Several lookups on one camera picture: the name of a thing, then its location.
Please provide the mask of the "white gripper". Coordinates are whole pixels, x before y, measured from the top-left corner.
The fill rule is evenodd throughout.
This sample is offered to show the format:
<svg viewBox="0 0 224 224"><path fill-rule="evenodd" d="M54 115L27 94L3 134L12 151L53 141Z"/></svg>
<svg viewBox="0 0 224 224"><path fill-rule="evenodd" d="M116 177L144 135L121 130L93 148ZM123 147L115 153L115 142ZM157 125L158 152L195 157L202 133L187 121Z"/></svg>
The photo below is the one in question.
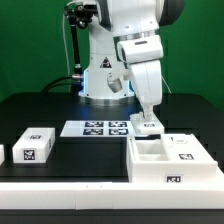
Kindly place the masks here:
<svg viewBox="0 0 224 224"><path fill-rule="evenodd" d="M131 83L143 107L143 117L151 119L154 105L162 100L161 64L159 60L136 63L130 66Z"/></svg>

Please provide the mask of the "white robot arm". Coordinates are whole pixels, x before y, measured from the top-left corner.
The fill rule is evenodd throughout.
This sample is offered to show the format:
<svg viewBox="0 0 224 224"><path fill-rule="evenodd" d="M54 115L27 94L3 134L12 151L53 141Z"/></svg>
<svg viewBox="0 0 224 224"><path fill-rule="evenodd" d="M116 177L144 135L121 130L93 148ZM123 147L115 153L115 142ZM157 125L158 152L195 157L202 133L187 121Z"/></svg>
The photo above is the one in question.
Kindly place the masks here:
<svg viewBox="0 0 224 224"><path fill-rule="evenodd" d="M78 23L89 27L90 62L83 96L116 101L135 96L133 120L149 121L162 100L159 28L180 17L185 0L79 0Z"/></svg>

